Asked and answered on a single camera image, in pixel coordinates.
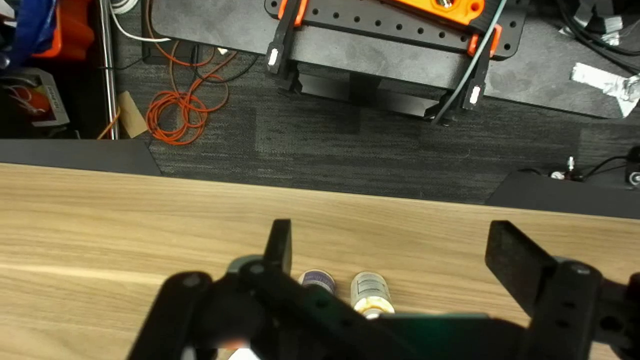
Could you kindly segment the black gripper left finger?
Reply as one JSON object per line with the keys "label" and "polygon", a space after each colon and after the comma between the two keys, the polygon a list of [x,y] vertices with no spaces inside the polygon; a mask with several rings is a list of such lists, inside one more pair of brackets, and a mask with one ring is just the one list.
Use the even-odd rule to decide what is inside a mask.
{"label": "black gripper left finger", "polygon": [[291,270],[291,222],[278,218],[271,222],[263,261],[287,274]]}

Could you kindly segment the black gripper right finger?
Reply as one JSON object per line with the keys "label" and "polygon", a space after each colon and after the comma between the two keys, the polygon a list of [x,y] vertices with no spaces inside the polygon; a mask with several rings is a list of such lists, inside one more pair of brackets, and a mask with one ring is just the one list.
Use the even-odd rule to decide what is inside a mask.
{"label": "black gripper right finger", "polygon": [[484,261],[518,305],[532,315],[556,260],[507,219],[492,219]]}

